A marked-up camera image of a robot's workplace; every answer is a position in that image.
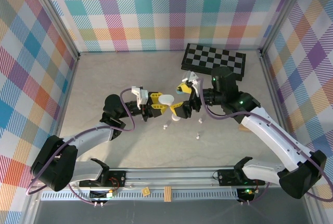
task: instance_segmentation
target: small wooden block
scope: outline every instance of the small wooden block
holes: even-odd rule
[[[171,187],[164,187],[164,202],[171,202]]]
[[[243,124],[238,125],[238,129],[240,131],[246,131],[246,132],[251,132],[247,127],[245,127]]]
[[[144,196],[150,195],[150,190],[148,187],[142,189],[141,192]]]

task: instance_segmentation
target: checkered board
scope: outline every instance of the checkered board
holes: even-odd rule
[[[195,44],[188,44],[182,62],[182,70],[211,74],[215,67],[226,66],[236,75],[236,80],[244,77],[246,54]]]

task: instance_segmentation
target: purple cable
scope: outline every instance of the purple cable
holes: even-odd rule
[[[129,91],[129,90],[132,90],[131,88],[129,89],[126,89],[126,90],[123,90],[119,97],[120,97],[120,102],[121,104],[124,106],[125,108],[125,111],[126,113],[128,114],[128,116],[130,117],[131,119],[131,122],[133,124],[133,128],[132,129],[121,129],[121,128],[118,128],[118,127],[114,127],[114,126],[99,126],[97,127],[97,129],[115,129],[115,130],[119,130],[119,131],[134,131],[135,130],[135,122],[134,122],[134,119],[129,111],[129,109],[127,108],[124,100],[123,100],[123,94],[126,92],[126,91]],[[72,137],[71,139],[69,139],[67,142],[65,142],[63,145],[61,145],[54,153],[53,155],[49,158],[49,160],[45,163],[45,165],[42,167],[42,169],[38,172],[38,174],[35,176],[35,178],[33,178],[25,192],[26,195],[32,195],[32,194],[35,194],[39,191],[41,191],[42,189],[46,188],[46,185],[30,192],[30,189],[32,188],[32,186],[36,183],[36,181],[40,178],[40,176],[42,175],[42,173],[46,170],[46,168],[50,165],[50,163],[53,161],[53,159],[60,153],[60,151],[68,144],[70,144],[72,141],[74,141],[76,138],[79,138],[81,137],[82,135],[84,134],[87,134],[91,131],[95,131],[96,128],[91,128],[91,129],[87,129],[81,133],[78,133],[76,136]],[[84,202],[86,202],[87,200],[81,198],[80,196],[78,196],[75,192],[73,192],[78,198],[80,198],[81,200],[83,200]]]
[[[76,194],[76,192],[73,190],[72,186],[70,184],[68,184],[68,188],[70,191],[72,191],[72,193],[79,198],[81,201],[88,203],[90,205],[95,205],[95,203],[93,203],[92,201],[86,200],[85,198],[82,198],[81,196],[79,196],[78,194]]]
[[[202,106],[205,108],[207,114],[213,118],[213,119],[216,119],[216,120],[223,120],[223,119],[227,119],[227,118],[230,118],[230,117],[234,117],[234,116],[238,116],[238,115],[252,115],[252,116],[255,116],[256,118],[262,120],[264,123],[266,124],[270,124],[271,121],[267,120],[266,118],[258,115],[258,114],[255,114],[255,113],[252,113],[252,112],[248,112],[248,111],[240,111],[240,112],[235,112],[235,113],[232,113],[232,114],[229,114],[229,115],[226,115],[226,116],[215,116],[213,114],[211,114],[208,110],[207,110],[207,105],[206,103],[204,102],[204,98],[203,98],[203,78],[200,78],[198,79],[198,81],[201,81],[200,82],[200,100],[201,100],[201,103],[202,103]],[[331,180],[328,178],[328,176],[326,175],[326,173],[324,172],[324,170],[318,165],[316,164],[308,155],[306,155],[287,135],[285,135],[278,127],[276,127],[274,124],[270,124],[270,127],[273,128],[276,132],[278,132],[282,137],[284,137],[284,139],[293,147],[297,150],[298,153],[300,153],[301,155],[303,155],[307,160],[309,160],[313,166],[316,167],[316,169],[319,170],[319,172],[323,175],[323,177],[326,179],[329,187],[331,188],[331,192],[332,192],[332,198],[331,199],[324,199],[324,198],[321,198],[321,197],[318,197],[316,195],[313,195],[311,193],[306,193],[307,195],[319,200],[319,201],[323,201],[323,202],[333,202],[333,184],[331,182]]]

